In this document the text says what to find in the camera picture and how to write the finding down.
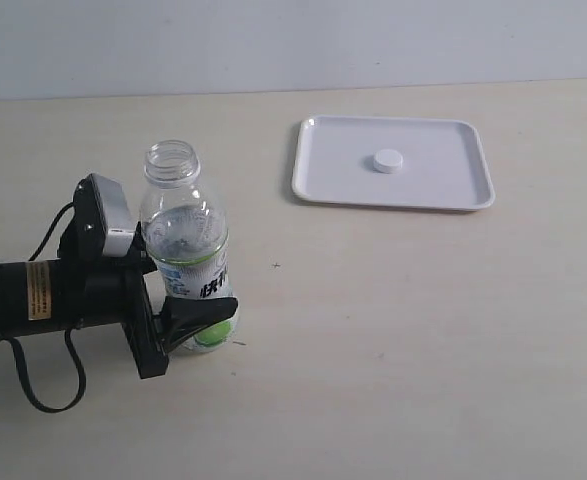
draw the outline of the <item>white wall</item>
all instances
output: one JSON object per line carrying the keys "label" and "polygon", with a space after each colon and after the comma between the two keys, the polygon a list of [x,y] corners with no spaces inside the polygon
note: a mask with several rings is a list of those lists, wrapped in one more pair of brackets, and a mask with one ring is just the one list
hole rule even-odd
{"label": "white wall", "polygon": [[0,0],[0,99],[587,77],[587,0]]}

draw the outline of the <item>white bottle cap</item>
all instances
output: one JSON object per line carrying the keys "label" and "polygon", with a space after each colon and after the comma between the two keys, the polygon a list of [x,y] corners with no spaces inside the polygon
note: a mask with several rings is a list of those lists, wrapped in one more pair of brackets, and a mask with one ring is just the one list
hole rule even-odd
{"label": "white bottle cap", "polygon": [[404,158],[397,150],[385,148],[373,155],[373,166],[378,172],[395,173],[402,168]]}

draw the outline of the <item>bottle label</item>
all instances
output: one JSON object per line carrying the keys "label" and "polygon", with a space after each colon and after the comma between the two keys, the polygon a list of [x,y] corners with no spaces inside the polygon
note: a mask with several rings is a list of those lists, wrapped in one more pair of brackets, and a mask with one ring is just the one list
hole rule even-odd
{"label": "bottle label", "polygon": [[164,279],[166,293],[171,297],[192,300],[231,296],[227,278],[227,245],[228,242],[224,242],[211,257],[187,265],[154,259]]}

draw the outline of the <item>bottle neck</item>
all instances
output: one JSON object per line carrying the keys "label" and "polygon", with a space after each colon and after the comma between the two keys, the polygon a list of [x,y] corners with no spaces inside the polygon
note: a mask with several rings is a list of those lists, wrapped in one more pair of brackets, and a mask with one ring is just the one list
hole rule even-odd
{"label": "bottle neck", "polygon": [[193,147],[179,140],[156,143],[144,160],[144,176],[150,184],[159,188],[177,188],[194,183],[200,168],[200,160]]}

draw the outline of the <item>table surface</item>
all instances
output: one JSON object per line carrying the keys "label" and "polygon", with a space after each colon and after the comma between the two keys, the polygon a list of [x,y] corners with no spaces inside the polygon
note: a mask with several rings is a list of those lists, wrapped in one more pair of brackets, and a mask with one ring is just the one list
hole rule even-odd
{"label": "table surface", "polygon": [[[319,113],[471,122],[496,203],[297,201],[298,125]],[[86,397],[53,416],[0,344],[1,479],[587,479],[587,80],[0,102],[0,261],[26,258],[89,172],[137,208],[167,138],[226,200],[243,344],[141,381],[118,326],[83,330]],[[63,404],[61,334],[24,346]]]}

